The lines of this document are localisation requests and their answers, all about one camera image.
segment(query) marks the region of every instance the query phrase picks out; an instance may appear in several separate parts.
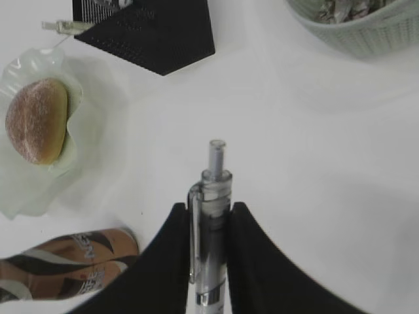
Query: black perforated box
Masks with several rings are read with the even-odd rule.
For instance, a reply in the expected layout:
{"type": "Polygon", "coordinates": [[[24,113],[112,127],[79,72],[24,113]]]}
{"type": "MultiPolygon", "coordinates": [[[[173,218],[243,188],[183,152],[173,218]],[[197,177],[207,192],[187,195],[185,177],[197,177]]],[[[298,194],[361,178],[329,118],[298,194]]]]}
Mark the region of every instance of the black perforated box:
{"type": "Polygon", "coordinates": [[[76,39],[160,75],[215,53],[206,0],[135,0],[118,11],[73,0],[73,19],[96,24],[76,39]]]}

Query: basket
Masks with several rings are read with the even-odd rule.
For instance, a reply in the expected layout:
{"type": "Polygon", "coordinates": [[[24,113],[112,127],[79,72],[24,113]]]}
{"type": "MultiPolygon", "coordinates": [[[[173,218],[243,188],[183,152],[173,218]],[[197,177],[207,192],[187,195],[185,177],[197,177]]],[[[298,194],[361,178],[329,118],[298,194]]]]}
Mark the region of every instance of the basket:
{"type": "Polygon", "coordinates": [[[316,21],[324,0],[286,0],[295,18],[327,44],[368,58],[419,43],[419,0],[396,0],[370,15],[342,24],[316,21]]]}

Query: candy wrapper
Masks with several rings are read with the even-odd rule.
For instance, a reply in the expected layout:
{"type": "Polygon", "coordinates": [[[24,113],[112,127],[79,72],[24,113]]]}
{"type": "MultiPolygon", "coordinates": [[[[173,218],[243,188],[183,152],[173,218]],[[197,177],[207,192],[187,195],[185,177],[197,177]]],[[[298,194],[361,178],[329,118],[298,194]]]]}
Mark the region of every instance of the candy wrapper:
{"type": "Polygon", "coordinates": [[[395,0],[325,0],[318,20],[324,24],[340,24],[366,17],[395,0]]]}

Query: clear plastic bag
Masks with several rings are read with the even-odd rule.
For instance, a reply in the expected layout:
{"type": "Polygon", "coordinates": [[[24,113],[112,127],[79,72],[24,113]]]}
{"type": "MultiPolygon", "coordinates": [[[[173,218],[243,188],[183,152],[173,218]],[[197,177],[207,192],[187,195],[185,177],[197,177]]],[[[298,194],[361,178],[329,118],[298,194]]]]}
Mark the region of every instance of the clear plastic bag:
{"type": "Polygon", "coordinates": [[[0,80],[0,211],[8,218],[17,214],[42,215],[49,203],[74,182],[91,150],[88,125],[91,108],[83,103],[83,91],[58,48],[31,49],[6,66],[0,80]],[[62,81],[69,94],[67,134],[60,158],[50,166],[33,165],[13,148],[5,130],[5,117],[15,95],[26,85],[52,77],[62,81]]]}

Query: plastic wrapper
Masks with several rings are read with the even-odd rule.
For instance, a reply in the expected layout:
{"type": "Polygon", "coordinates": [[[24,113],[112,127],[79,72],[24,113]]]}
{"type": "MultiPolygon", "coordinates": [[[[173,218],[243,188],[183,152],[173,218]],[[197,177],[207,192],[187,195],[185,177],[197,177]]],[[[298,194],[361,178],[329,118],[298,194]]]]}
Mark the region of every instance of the plastic wrapper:
{"type": "Polygon", "coordinates": [[[10,63],[0,80],[0,211],[8,218],[18,214],[37,216],[80,175],[93,149],[89,119],[91,106],[71,74],[60,49],[31,49],[10,63]],[[69,96],[67,134],[59,159],[50,166],[25,161],[13,148],[5,129],[5,117],[15,95],[32,82],[55,78],[64,83],[69,96]]]}
{"type": "Polygon", "coordinates": [[[366,17],[395,0],[325,0],[318,20],[324,24],[340,24],[366,17]]]}

